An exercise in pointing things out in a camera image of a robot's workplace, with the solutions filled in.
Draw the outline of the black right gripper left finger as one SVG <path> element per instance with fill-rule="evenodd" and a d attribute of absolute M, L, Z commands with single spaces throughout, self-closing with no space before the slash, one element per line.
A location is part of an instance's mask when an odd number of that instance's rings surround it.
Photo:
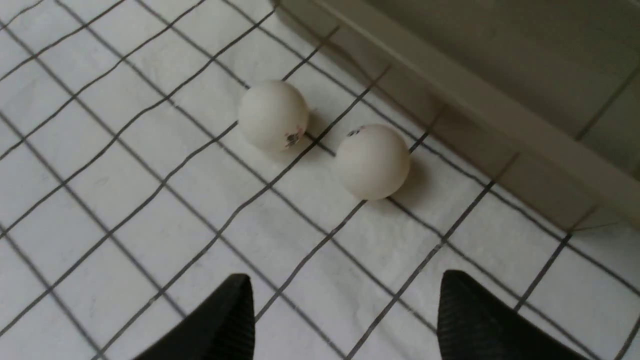
<path fill-rule="evenodd" d="M 250 277 L 233 273 L 137 360 L 252 360 L 256 341 Z"/>

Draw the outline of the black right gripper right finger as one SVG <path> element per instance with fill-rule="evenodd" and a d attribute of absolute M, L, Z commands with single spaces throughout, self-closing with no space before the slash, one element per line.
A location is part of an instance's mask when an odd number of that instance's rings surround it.
<path fill-rule="evenodd" d="M 585 358 L 517 314 L 459 269 L 448 269 L 442 276 L 437 338 L 443 360 Z"/>

